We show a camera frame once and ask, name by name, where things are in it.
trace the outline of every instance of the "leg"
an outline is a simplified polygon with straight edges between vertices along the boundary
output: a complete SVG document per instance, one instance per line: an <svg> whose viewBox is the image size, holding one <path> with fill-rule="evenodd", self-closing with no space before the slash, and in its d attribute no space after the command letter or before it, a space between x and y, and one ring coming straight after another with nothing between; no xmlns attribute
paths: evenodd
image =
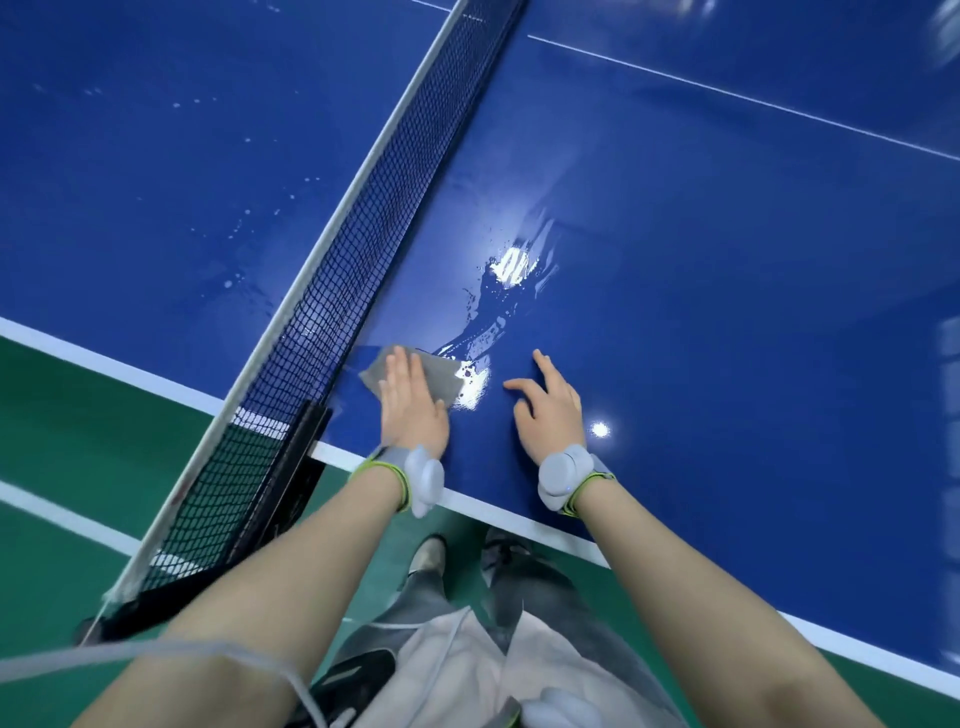
<svg viewBox="0 0 960 728"><path fill-rule="evenodd" d="M492 591L491 616L512 634L526 611L565 637L574 649L654 705L680 711L646 663L600 621L563 573L516 536L491 529L481 561Z"/></svg>
<svg viewBox="0 0 960 728"><path fill-rule="evenodd" d="M389 650L396 657L400 648L413 637L418 626L454 609L444 594L446 543L431 536L414 554L410 573L396 601L371 624L365 624L343 643L333 665L377 649ZM409 629L385 628L377 625L412 625Z"/></svg>

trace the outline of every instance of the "person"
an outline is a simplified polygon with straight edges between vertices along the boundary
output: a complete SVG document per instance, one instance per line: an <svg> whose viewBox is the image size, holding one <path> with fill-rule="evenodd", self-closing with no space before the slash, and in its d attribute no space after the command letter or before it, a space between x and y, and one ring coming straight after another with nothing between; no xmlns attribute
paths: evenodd
<svg viewBox="0 0 960 728"><path fill-rule="evenodd" d="M586 441L577 392L549 356L537 351L534 359L543 385L512 379L504 386L522 395L514 410L519 439L542 465ZM431 400L417 355L408 359L397 348L387 357L380 400L384 444L440 458L446 408ZM162 639L236 643L308 681L384 529L409 501L408 485L389 465L358 469L319 511L195 599ZM705 726L881 725L776 610L672 533L615 478L591 473L572 495L564 508L589 528ZM490 629L446 600L444 558L444 541L427 539L396 602L347 639L314 685L331 725L686 725L651 670L529 544L488 534L481 567L492 592ZM143 656L74 725L279 728L300 719L296 709L286 683L224 657Z"/></svg>

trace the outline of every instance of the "left hand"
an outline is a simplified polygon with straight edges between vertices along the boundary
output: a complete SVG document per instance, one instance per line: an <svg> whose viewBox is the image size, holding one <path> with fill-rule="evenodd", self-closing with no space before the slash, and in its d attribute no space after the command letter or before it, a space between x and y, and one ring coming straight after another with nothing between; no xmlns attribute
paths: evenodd
<svg viewBox="0 0 960 728"><path fill-rule="evenodd" d="M417 354L394 347L387 355L387 378L380 387L380 442L400 448L426 451L440 459L450 438L450 422L443 400L430 399L423 362Z"/></svg>

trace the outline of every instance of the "yellow-green strap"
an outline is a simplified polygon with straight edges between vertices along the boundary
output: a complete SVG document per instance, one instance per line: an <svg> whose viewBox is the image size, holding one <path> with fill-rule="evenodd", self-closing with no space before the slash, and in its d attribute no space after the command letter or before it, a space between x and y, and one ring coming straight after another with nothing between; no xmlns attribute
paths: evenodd
<svg viewBox="0 0 960 728"><path fill-rule="evenodd" d="M585 477L584 482L582 482L580 485L577 486L577 490L575 490L572 494L570 494L570 497L566 500L566 503L564 503L564 507L560 509L560 512L562 514L564 514L565 516L570 516L571 518L575 518L575 519L580 518L580 514L577 513L577 508L574 501L577 499L577 496L580 495L580 492L583 491L584 486L587 485L595 477L602 477L605 480L608 480L612 478L612 475L608 475L606 473L594 472L588 475L587 477Z"/></svg>
<svg viewBox="0 0 960 728"><path fill-rule="evenodd" d="M407 473L393 463L385 463L383 460L374 460L373 456L371 455L362 463L360 463L359 466L357 466L357 469L350 475L350 480L365 470L377 467L387 468L388 470L392 470L394 473L396 473L396 477L400 479L400 490L403 492L400 500L400 506L396 509L396 511L398 513L402 513L403 511L407 510L410 507L410 481L407 480Z"/></svg>

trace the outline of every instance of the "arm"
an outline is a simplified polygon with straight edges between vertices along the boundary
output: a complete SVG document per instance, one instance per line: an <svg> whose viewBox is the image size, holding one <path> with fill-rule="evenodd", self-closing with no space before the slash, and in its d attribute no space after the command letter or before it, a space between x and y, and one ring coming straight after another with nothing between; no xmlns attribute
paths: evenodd
<svg viewBox="0 0 960 728"><path fill-rule="evenodd" d="M420 358L387 357L380 382L385 443L424 445L439 457L446 409L430 399ZM336 634L374 550L400 504L386 468L352 478L317 513L257 551L170 622L165 638L227 641L295 667L308 682ZM290 687L228 658L140 658L77 719L75 728L282 726Z"/></svg>
<svg viewBox="0 0 960 728"><path fill-rule="evenodd" d="M513 379L520 441L539 464L585 443L580 398L540 352L546 391ZM688 546L616 481L593 478L576 509L697 715L710 728L880 728L824 657L775 609Z"/></svg>

